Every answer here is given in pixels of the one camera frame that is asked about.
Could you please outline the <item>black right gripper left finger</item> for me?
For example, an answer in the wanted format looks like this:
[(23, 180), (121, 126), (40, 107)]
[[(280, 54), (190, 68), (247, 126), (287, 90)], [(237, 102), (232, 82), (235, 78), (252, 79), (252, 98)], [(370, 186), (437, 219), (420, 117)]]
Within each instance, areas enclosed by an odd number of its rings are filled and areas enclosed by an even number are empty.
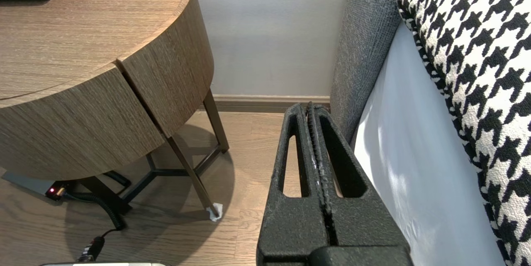
[[(302, 193), (299, 198), (284, 194), (291, 138), (294, 138), (296, 143)], [(307, 111), (298, 103), (288, 108), (284, 115), (258, 237), (257, 254), (309, 255), (313, 250), (328, 245), (322, 202), (317, 164), (307, 124)]]

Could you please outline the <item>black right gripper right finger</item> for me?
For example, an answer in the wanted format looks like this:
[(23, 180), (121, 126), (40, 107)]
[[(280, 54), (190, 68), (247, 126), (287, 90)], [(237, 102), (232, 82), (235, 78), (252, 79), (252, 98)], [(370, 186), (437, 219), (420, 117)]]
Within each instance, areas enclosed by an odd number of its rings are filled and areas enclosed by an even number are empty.
[(308, 128), (332, 244), (409, 251), (408, 241), (326, 108), (308, 105)]

